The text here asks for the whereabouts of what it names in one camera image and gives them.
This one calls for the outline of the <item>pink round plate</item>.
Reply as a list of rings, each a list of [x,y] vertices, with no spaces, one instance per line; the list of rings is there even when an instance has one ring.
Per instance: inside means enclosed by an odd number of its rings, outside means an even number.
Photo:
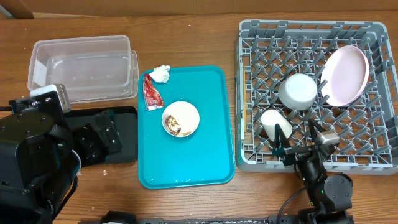
[[[369,62],[365,54],[352,45],[335,51],[322,70],[321,94],[332,106],[348,105],[362,94],[369,78]]]

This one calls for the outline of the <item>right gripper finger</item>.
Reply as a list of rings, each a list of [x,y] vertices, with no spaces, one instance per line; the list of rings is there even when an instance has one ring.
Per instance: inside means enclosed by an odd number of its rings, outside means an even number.
[[[272,148],[273,156],[284,156],[286,155],[286,150],[291,148],[289,140],[286,138],[282,128],[279,124],[276,124],[274,129],[274,146]]]
[[[325,129],[318,124],[317,122],[315,122],[313,119],[309,119],[308,120],[308,127],[310,130],[310,137],[312,139],[315,139],[317,136],[317,132],[322,133],[325,131]]]

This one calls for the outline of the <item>white round bowl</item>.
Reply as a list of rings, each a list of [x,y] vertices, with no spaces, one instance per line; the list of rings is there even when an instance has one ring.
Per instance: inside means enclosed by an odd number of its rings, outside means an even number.
[[[298,73],[280,84],[278,95],[284,106],[292,110],[305,110],[315,101],[317,91],[317,84],[310,76]]]

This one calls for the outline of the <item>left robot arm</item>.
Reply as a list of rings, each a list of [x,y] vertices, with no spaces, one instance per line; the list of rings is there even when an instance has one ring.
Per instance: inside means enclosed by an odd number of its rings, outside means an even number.
[[[1,223],[52,223],[78,186],[82,167],[121,151],[105,113],[70,129],[58,99],[10,102],[1,119]]]

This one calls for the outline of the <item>white paper cup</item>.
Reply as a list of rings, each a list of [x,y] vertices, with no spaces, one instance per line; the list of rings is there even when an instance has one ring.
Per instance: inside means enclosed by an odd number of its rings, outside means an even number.
[[[292,125],[277,111],[267,110],[260,117],[260,122],[270,141],[275,140],[275,125],[279,125],[287,138],[292,134]]]

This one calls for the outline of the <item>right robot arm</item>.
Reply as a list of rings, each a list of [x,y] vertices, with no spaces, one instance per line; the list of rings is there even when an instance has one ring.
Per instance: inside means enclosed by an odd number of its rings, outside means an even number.
[[[293,166],[303,181],[303,187],[281,206],[276,223],[282,223],[284,208],[306,191],[311,207],[300,210],[292,223],[353,223],[347,213],[352,208],[353,180],[346,174],[328,175],[323,162],[340,143],[334,131],[327,131],[313,119],[308,120],[311,145],[292,147],[279,124],[274,126],[272,155],[283,158],[284,166]]]

